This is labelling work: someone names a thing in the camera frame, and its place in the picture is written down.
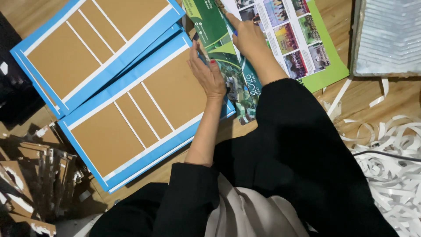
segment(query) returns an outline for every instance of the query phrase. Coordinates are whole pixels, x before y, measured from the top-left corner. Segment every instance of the person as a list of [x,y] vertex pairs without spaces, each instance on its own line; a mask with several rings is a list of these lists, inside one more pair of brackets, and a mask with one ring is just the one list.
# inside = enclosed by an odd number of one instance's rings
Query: person
[[90,236],[397,236],[318,101],[288,78],[259,27],[226,16],[263,85],[258,127],[215,145],[225,84],[194,41],[187,63],[208,100],[184,163],[104,213]]

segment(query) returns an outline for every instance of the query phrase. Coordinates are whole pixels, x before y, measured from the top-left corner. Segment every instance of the wooden surface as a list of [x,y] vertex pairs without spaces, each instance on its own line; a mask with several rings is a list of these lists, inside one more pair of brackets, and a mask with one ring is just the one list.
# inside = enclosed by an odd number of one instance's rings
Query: wooden surface
[[[52,17],[65,2],[65,0],[2,0],[0,1],[0,11],[24,38]],[[339,56],[347,65],[352,0],[316,0],[316,5]],[[328,86],[324,94],[320,90],[315,92],[314,96],[322,105],[332,103],[344,83],[345,80],[341,80]],[[379,122],[388,121],[391,117],[399,114],[421,117],[420,90],[421,78],[392,78],[390,79],[389,94],[385,101],[370,108],[369,103],[381,96],[380,79],[354,79],[341,99],[342,112],[334,120],[334,124],[341,135],[345,134],[345,136],[353,138],[359,124],[345,124],[343,119],[354,119],[378,125]],[[219,126],[217,142],[245,135],[256,127],[256,122],[241,126],[237,119],[231,117]],[[366,132],[362,129],[360,136],[367,136]],[[103,201],[108,207],[111,207],[115,200],[124,199],[149,182],[168,182],[171,165],[175,162],[183,162],[187,150],[188,147],[181,149],[113,194],[104,192],[95,179],[92,180],[92,184]]]

